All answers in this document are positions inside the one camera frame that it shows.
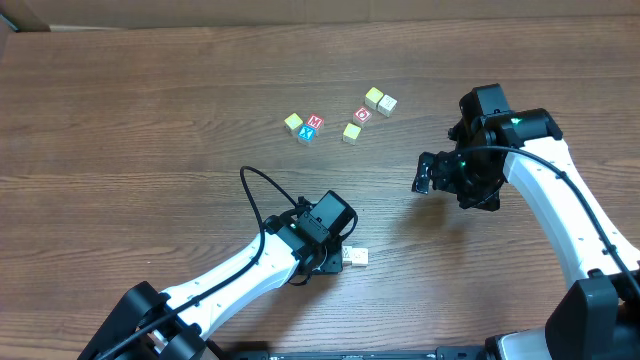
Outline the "wooden block with fish drawing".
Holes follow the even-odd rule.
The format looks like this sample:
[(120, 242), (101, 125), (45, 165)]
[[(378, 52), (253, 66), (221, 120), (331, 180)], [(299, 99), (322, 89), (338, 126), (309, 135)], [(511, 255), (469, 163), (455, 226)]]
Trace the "wooden block with fish drawing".
[(369, 264), (369, 251), (366, 248), (352, 248), (350, 256), (353, 267), (367, 267)]

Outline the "wooden block with M outline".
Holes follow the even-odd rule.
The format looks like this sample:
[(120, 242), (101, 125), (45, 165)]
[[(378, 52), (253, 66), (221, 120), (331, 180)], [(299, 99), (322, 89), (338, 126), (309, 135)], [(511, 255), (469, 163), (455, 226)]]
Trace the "wooden block with M outline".
[(342, 246), (342, 264), (344, 266), (349, 266), (353, 262), (352, 258), (352, 246)]

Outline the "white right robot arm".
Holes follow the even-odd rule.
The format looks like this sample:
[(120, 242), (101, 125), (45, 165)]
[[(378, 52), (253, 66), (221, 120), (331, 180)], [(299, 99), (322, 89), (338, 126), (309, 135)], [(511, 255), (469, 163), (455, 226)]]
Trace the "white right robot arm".
[(436, 349), (438, 359), (636, 359), (639, 251), (582, 179), (563, 133), (543, 109), (514, 111), (498, 84), (472, 89), (448, 131), (450, 152), (420, 155), (412, 189), (455, 195), (463, 209), (496, 211), (512, 185), (557, 256), (567, 292), (541, 328), (484, 345)]

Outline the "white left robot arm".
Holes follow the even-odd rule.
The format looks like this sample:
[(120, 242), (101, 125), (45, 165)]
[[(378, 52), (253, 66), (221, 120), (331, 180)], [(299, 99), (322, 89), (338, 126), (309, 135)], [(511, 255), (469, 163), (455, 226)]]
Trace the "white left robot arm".
[(129, 289), (81, 352), (83, 359), (214, 359), (209, 338), (261, 295), (314, 275), (341, 272), (356, 211), (335, 192), (268, 217), (256, 238), (225, 262), (163, 291)]

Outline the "plain cream wooden block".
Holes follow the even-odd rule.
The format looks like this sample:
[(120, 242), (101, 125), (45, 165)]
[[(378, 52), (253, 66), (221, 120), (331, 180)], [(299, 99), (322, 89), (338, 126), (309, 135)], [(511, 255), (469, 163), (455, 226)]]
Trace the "plain cream wooden block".
[(398, 101), (388, 94), (385, 94), (377, 104), (377, 111), (385, 117), (390, 117), (396, 109)]

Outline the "red faced wooden block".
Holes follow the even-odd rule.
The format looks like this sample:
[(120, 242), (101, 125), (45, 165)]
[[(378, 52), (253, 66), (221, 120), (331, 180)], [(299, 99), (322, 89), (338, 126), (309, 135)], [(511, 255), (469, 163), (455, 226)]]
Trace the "red faced wooden block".
[(361, 106), (354, 112), (352, 122), (359, 127), (365, 127), (371, 119), (371, 111), (366, 106)]

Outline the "yellow C wooden block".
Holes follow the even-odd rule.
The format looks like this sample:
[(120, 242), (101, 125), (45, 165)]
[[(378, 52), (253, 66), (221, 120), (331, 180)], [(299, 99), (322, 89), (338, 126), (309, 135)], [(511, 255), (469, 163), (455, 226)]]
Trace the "yellow C wooden block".
[(349, 123), (342, 133), (342, 140), (348, 144), (356, 145), (361, 131), (361, 127), (353, 123)]

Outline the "yellow top wooden block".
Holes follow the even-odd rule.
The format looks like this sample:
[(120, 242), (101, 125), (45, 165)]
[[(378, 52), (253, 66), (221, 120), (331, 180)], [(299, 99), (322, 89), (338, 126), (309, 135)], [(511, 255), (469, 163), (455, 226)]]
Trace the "yellow top wooden block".
[(384, 97), (384, 93), (376, 87), (371, 87), (365, 94), (364, 103), (369, 108), (376, 110), (378, 103)]

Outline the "blue X wooden block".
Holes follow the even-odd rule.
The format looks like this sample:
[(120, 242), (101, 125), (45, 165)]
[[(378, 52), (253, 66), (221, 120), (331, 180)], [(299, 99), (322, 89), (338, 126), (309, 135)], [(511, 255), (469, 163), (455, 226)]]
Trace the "blue X wooden block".
[(302, 125), (297, 133), (297, 140), (299, 143), (310, 146), (317, 134), (317, 130), (309, 125)]

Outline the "red M wooden block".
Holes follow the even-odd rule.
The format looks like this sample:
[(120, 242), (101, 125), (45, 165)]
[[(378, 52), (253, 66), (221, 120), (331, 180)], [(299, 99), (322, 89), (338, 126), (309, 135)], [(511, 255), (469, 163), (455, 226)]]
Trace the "red M wooden block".
[(306, 125), (313, 128), (316, 133), (319, 133), (323, 129), (324, 124), (325, 119), (315, 113), (312, 113), (306, 121)]

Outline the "yellow L wooden block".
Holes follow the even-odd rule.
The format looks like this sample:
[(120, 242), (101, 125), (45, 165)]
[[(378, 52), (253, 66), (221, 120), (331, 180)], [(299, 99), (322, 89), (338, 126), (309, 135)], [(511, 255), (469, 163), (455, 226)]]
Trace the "yellow L wooden block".
[(292, 113), (284, 119), (284, 127), (292, 136), (296, 136), (303, 125), (304, 121), (297, 113)]

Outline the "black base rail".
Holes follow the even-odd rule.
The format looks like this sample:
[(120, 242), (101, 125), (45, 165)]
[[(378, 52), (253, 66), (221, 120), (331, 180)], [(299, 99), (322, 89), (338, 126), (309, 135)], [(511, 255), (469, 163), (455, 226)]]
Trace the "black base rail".
[(440, 346), (435, 350), (272, 352), (266, 342), (238, 343), (229, 349), (207, 341), (209, 349), (226, 360), (497, 360), (484, 346)]

